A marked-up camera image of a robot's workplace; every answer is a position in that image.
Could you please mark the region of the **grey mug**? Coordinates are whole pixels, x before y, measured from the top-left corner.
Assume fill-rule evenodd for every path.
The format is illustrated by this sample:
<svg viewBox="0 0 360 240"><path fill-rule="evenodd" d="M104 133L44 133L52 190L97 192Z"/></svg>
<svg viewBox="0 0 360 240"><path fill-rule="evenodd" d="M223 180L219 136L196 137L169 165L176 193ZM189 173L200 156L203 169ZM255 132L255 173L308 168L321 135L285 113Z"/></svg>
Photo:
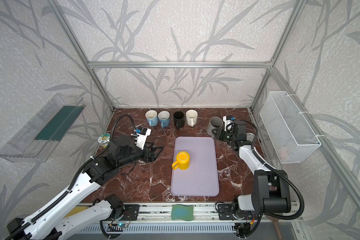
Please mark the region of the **grey mug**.
<svg viewBox="0 0 360 240"><path fill-rule="evenodd" d="M212 117L209 121L209 124L207 126L207 134L210 136L210 137L214 137L214 134L212 133L212 130L213 129L219 129L221 128L222 126L224 125L224 122L223 120L220 118L220 117Z"/></svg>

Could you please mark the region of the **yellow mug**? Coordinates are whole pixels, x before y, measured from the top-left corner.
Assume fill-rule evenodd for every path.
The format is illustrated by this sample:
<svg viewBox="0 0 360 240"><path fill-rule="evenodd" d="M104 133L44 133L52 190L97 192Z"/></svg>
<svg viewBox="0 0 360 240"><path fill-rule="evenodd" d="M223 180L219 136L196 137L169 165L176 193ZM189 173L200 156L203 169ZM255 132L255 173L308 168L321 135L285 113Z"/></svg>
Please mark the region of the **yellow mug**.
<svg viewBox="0 0 360 240"><path fill-rule="evenodd" d="M172 169L187 170L190 167L190 155L188 152L182 151L176 155L176 160L172 164Z"/></svg>

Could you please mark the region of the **blue patterned mug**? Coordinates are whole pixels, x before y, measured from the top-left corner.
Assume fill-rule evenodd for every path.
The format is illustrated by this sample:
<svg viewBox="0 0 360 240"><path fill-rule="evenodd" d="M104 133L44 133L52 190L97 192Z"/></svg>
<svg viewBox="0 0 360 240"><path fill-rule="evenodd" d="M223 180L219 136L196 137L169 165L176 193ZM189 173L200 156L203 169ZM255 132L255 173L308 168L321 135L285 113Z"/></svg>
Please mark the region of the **blue patterned mug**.
<svg viewBox="0 0 360 240"><path fill-rule="evenodd" d="M170 113L168 111L161 111L158 118L163 129L170 125Z"/></svg>

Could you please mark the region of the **light blue mug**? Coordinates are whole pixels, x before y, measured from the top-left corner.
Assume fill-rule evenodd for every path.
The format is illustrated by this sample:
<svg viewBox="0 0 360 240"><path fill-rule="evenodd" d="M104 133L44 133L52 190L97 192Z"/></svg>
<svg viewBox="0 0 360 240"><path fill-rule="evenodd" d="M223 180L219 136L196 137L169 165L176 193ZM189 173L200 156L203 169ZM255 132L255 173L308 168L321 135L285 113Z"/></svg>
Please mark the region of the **light blue mug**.
<svg viewBox="0 0 360 240"><path fill-rule="evenodd" d="M157 111L149 110L146 112L145 117L146 117L150 127L155 127L158 125L159 119L158 119Z"/></svg>

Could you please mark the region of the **black mug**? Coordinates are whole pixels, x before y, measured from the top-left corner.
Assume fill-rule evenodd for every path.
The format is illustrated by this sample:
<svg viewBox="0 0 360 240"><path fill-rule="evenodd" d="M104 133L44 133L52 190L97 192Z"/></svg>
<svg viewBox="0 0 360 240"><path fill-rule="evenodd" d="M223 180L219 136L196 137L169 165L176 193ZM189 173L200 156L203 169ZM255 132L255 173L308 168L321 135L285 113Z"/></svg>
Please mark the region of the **black mug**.
<svg viewBox="0 0 360 240"><path fill-rule="evenodd" d="M185 114L181 111L174 113L174 125L176 129L181 129L185 126Z"/></svg>

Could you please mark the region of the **white upside-down mug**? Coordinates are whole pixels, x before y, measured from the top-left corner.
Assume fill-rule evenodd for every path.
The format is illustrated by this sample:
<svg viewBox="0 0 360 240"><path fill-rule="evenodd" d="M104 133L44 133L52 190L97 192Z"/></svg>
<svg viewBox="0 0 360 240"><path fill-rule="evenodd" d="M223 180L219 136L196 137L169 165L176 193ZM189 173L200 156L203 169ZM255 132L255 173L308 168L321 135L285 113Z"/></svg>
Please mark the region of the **white upside-down mug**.
<svg viewBox="0 0 360 240"><path fill-rule="evenodd" d="M190 127L194 127L198 120L198 112L195 110L188 110L186 112L186 122Z"/></svg>

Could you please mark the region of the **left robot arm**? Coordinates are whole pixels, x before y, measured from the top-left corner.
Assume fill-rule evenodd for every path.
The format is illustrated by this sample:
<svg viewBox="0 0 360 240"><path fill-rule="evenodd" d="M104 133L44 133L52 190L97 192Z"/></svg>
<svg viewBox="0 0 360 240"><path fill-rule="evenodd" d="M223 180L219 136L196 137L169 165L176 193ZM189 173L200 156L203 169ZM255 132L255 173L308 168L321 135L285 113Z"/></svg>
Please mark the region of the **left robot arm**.
<svg viewBox="0 0 360 240"><path fill-rule="evenodd" d="M163 151L163 147L147 141L151 134L148 128L133 125L132 134L116 137L116 126L124 117L133 119L128 114L116 119L107 146L79 167L60 195L26 218L16 218L7 225L9 240L63 240L95 222L123 215L123 202L111 195L82 213L66 217L78 203L118 175L120 168L138 161L152 163Z"/></svg>

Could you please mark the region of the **lilac tray mat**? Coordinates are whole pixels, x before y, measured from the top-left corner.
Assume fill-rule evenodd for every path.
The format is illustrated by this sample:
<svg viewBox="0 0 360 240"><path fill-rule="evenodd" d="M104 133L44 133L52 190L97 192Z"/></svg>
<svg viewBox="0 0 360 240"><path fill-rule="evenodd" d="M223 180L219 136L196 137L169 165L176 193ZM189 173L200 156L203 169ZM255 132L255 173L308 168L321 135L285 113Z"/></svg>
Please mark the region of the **lilac tray mat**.
<svg viewBox="0 0 360 240"><path fill-rule="evenodd" d="M180 152L186 152L190 156L190 164L186 170L178 167L177 155ZM215 197L219 194L216 148L213 138L176 138L171 192L174 196L188 197Z"/></svg>

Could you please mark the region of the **green sponge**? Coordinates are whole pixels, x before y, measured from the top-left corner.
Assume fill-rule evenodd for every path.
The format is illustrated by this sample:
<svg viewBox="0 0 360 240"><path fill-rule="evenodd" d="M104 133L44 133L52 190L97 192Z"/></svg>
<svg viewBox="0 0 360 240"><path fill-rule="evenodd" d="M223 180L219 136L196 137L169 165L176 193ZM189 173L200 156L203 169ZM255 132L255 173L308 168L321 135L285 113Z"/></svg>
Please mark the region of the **green sponge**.
<svg viewBox="0 0 360 240"><path fill-rule="evenodd" d="M181 221L193 221L194 220L194 206L193 205L180 205L176 204L172 206L171 219Z"/></svg>

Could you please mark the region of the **left circuit board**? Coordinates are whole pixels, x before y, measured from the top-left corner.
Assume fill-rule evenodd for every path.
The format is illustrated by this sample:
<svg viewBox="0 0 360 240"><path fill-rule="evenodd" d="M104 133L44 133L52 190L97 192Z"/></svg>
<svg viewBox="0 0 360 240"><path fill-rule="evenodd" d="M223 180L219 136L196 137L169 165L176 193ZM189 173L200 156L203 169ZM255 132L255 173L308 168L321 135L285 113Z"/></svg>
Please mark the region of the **left circuit board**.
<svg viewBox="0 0 360 240"><path fill-rule="evenodd" d="M106 228L107 232L116 233L123 232L129 227L128 223L109 224Z"/></svg>

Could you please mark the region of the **circuit board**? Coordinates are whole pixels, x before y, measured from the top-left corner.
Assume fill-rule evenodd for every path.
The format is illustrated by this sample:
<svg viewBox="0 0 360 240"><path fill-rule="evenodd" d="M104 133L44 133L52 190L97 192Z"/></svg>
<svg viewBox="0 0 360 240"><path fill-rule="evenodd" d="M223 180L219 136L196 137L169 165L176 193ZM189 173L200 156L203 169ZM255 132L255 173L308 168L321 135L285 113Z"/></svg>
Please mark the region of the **circuit board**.
<svg viewBox="0 0 360 240"><path fill-rule="evenodd" d="M107 232L116 233L123 232L129 227L128 223L109 224L106 228Z"/></svg>
<svg viewBox="0 0 360 240"><path fill-rule="evenodd" d="M251 225L248 223L245 224L235 224L232 226L234 235L240 239L245 239L251 233Z"/></svg>

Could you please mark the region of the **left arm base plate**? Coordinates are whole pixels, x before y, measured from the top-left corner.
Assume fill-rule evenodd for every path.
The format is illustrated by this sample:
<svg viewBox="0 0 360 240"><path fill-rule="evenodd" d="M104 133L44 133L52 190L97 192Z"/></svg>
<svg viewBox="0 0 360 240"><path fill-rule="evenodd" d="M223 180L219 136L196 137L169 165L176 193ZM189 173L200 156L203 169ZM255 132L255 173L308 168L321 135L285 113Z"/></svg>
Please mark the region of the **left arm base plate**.
<svg viewBox="0 0 360 240"><path fill-rule="evenodd" d="M140 205L138 204L127 204L124 205L123 214L120 215L117 220L118 221L136 221L139 215Z"/></svg>

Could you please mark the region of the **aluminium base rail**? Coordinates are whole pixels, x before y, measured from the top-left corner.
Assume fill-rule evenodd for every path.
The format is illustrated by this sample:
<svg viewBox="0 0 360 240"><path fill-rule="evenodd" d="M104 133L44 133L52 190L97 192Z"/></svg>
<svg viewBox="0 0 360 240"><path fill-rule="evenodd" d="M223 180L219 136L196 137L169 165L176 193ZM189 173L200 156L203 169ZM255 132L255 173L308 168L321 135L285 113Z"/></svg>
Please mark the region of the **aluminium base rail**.
<svg viewBox="0 0 360 240"><path fill-rule="evenodd" d="M104 201L57 223L54 239L66 240L75 234L103 234L108 240L127 234L233 234L249 237L260 224L270 224L277 239L286 239L283 227L291 228L293 237L305 239L302 219L279 221L246 210L239 214L231 202L137 203L125 204L120 213L111 213Z"/></svg>

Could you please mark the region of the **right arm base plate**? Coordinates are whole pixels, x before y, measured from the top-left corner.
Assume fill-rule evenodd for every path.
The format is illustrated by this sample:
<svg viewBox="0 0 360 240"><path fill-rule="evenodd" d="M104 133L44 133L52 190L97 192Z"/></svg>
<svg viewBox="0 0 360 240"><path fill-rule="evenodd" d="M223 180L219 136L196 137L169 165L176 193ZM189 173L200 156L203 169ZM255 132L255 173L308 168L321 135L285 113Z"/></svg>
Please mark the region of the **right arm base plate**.
<svg viewBox="0 0 360 240"><path fill-rule="evenodd" d="M234 213L232 204L226 204L223 202L216 203L215 209L219 215L219 220L221 221L252 221L253 219L258 220L260 217L260 215L254 214L251 211L241 211L240 209Z"/></svg>

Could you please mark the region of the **clear plastic wall shelf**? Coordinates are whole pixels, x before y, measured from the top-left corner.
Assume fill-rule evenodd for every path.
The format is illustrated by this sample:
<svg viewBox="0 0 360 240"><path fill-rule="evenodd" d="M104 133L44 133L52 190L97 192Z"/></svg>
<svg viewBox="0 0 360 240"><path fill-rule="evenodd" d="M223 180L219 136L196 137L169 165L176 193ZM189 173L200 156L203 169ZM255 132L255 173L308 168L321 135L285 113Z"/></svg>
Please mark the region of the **clear plastic wall shelf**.
<svg viewBox="0 0 360 240"><path fill-rule="evenodd" d="M11 163L44 163L86 105L77 96L55 94L1 149Z"/></svg>

